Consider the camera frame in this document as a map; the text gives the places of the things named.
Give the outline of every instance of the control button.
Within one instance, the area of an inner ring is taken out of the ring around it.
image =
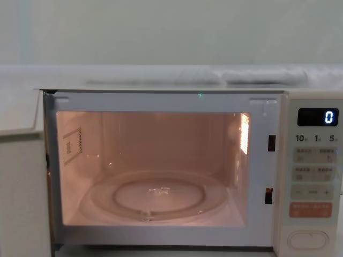
[[[330,182],[333,181],[336,168],[334,166],[295,166],[292,169],[294,182]]]
[[[335,167],[316,167],[313,181],[316,182],[330,182],[333,181],[336,173]]]
[[[292,181],[308,182],[314,179],[314,168],[308,166],[296,166],[292,170]]]
[[[289,235],[288,246],[294,250],[319,250],[329,238],[321,231],[296,231]]]
[[[330,218],[331,215],[330,202],[292,202],[289,205],[291,218]]]
[[[336,147],[296,147],[293,152],[296,163],[336,163]]]
[[[290,197],[293,200],[332,200],[333,185],[293,185]]]
[[[293,200],[305,200],[306,186],[304,185],[293,185],[290,191],[290,197]]]
[[[333,185],[322,185],[319,188],[319,200],[333,199]]]

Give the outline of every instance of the orange button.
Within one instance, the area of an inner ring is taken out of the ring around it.
[[[289,217],[292,218],[330,218],[330,202],[292,202],[289,206]]]

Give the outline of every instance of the control panel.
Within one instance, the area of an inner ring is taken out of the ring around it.
[[[296,123],[290,133],[288,217],[327,219],[332,217],[338,189],[335,178],[340,177],[337,164],[339,140],[343,138],[338,131],[339,109],[332,103],[323,108],[305,107],[306,100],[296,103],[290,116]]]
[[[332,249],[342,180],[340,110],[343,100],[290,99],[282,219],[289,256]]]

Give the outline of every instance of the number 0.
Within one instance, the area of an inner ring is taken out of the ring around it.
[[[332,111],[327,111],[325,113],[325,123],[330,124],[333,122],[333,112]]]

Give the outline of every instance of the white wall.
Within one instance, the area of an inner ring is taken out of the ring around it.
[[[0,35],[18,31],[22,63],[343,61],[342,0],[2,0],[3,13]],[[15,52],[18,36],[6,40],[0,53]]]

